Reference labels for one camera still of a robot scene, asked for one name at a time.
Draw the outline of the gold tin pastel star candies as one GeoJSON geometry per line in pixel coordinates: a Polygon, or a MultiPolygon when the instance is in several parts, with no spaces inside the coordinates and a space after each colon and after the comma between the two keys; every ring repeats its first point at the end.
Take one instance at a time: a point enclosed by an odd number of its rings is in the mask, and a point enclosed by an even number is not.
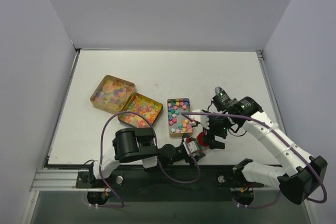
{"type": "Polygon", "coordinates": [[[168,129],[171,138],[182,137],[183,134],[192,135],[191,121],[182,115],[182,112],[190,112],[190,108],[189,98],[167,100],[168,129]]]}

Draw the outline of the aluminium frame rail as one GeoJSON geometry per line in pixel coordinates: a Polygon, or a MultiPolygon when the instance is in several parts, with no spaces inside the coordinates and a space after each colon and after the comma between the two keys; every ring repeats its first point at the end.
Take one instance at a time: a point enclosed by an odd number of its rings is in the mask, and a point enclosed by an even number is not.
{"type": "MultiPolygon", "coordinates": [[[[229,165],[202,165],[201,176],[193,184],[186,186],[210,187],[242,187],[247,183],[233,173],[229,165]]],[[[165,171],[176,180],[192,180],[197,170],[191,166],[170,166],[165,171]]],[[[107,179],[108,184],[117,191],[143,189],[151,186],[181,187],[183,184],[167,178],[159,168],[143,169],[140,165],[121,165],[107,179]]],[[[87,170],[42,169],[35,173],[31,187],[34,191],[110,191],[101,180],[89,181],[87,170]]]]}

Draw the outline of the red jar lid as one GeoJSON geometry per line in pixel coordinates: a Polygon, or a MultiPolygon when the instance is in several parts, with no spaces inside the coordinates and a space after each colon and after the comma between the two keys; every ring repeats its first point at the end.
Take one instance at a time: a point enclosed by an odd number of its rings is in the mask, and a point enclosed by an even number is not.
{"type": "Polygon", "coordinates": [[[204,133],[200,132],[200,134],[197,136],[197,143],[200,149],[207,150],[209,149],[209,145],[204,142],[204,133]]]}

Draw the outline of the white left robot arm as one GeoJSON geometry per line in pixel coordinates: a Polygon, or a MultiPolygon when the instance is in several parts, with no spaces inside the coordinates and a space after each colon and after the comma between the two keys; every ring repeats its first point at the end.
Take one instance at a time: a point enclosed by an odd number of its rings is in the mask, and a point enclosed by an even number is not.
{"type": "Polygon", "coordinates": [[[142,161],[145,169],[173,165],[184,160],[190,165],[205,157],[198,142],[187,137],[179,146],[165,144],[158,148],[152,128],[126,128],[115,133],[112,147],[102,156],[102,161],[89,168],[88,182],[95,188],[105,185],[111,173],[123,163],[142,161]]]}

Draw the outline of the gold tin neon star candies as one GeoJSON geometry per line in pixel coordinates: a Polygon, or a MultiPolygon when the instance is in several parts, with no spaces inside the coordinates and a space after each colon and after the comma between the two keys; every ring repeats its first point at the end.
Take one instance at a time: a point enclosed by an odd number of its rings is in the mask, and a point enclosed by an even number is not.
{"type": "MultiPolygon", "coordinates": [[[[148,98],[140,93],[135,93],[124,107],[125,111],[133,111],[146,118],[152,126],[155,126],[163,111],[163,104],[148,98]]],[[[118,115],[121,124],[130,127],[149,127],[144,119],[132,113],[118,115]]]]}

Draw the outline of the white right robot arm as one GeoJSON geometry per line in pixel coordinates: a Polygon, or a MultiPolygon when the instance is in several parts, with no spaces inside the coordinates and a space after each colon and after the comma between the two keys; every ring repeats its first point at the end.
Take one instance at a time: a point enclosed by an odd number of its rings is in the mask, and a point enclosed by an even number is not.
{"type": "Polygon", "coordinates": [[[321,188],[322,204],[328,195],[323,183],[328,163],[322,156],[314,157],[300,148],[273,122],[263,108],[251,97],[232,99],[216,87],[212,104],[217,113],[200,116],[202,126],[212,135],[219,135],[232,126],[243,129],[255,137],[279,162],[280,166],[260,164],[245,159],[234,167],[233,181],[238,186],[260,183],[280,190],[292,203],[311,200],[311,194],[321,188]]]}

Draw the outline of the shiny metal scoop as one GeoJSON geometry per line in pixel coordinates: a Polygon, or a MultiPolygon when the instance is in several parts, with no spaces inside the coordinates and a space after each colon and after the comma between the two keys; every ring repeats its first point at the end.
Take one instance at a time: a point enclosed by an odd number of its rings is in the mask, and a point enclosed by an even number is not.
{"type": "Polygon", "coordinates": [[[221,87],[215,87],[215,94],[216,95],[220,94],[221,92],[223,92],[223,88],[221,88],[221,87]]]}

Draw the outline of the gold tin popsicle candies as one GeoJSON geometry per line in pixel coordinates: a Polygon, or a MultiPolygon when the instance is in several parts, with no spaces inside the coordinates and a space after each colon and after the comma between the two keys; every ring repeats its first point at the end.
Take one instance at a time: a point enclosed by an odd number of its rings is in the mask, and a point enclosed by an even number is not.
{"type": "Polygon", "coordinates": [[[91,95],[90,102],[94,108],[116,114],[123,110],[135,93],[133,82],[106,75],[91,95]]]}

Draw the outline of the clear glass jar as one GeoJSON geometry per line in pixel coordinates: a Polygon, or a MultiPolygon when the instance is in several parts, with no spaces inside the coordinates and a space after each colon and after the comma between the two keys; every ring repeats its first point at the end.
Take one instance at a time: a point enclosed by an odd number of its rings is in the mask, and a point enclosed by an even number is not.
{"type": "Polygon", "coordinates": [[[197,145],[197,151],[194,153],[194,156],[198,156],[199,159],[206,156],[207,150],[209,149],[208,146],[201,146],[197,145]]]}

